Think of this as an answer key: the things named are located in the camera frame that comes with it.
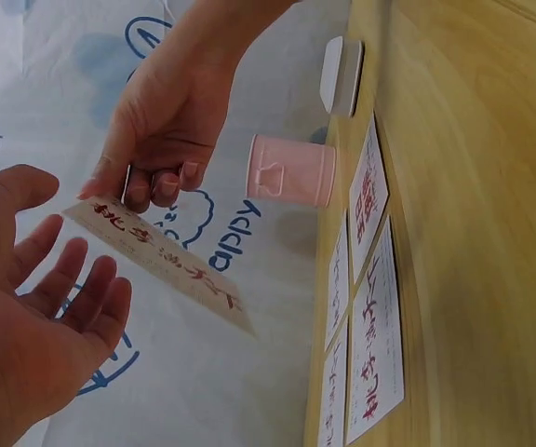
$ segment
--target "pink plastic cup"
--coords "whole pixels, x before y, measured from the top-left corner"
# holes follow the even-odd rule
[[[249,153],[248,197],[327,207],[335,172],[333,147],[256,135]]]

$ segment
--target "wooden table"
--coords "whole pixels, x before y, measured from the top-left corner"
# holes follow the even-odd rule
[[[536,447],[536,1],[355,0],[348,34],[366,60],[355,117],[330,126],[342,167],[320,215],[305,445],[328,262],[375,103],[406,397],[353,445]]]

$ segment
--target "white plastic holder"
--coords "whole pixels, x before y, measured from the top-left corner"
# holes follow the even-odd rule
[[[329,114],[349,117],[355,114],[363,55],[361,41],[339,36],[328,42],[320,96]]]

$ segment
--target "calligraphy card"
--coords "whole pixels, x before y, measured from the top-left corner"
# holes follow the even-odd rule
[[[330,258],[328,273],[328,314],[326,318],[326,340],[328,349],[342,316],[349,304],[349,246],[346,231],[346,212],[343,214],[334,252]]]
[[[349,230],[355,284],[368,257],[388,200],[388,186],[374,115],[371,116],[368,135],[351,183],[350,200]]]
[[[233,282],[164,237],[118,200],[92,197],[64,214],[177,291],[252,332]]]
[[[347,318],[324,363],[322,406],[318,447],[342,447],[344,444],[344,407],[346,404]]]
[[[353,305],[347,444],[405,397],[400,315],[390,219]]]

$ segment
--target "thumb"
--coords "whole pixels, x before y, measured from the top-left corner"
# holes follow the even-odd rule
[[[123,192],[127,169],[136,150],[136,131],[132,121],[125,116],[117,111],[114,113],[99,163],[92,178],[82,187],[79,199]]]
[[[0,200],[10,201],[14,212],[43,205],[58,189],[56,177],[32,166],[18,165],[0,171]]]

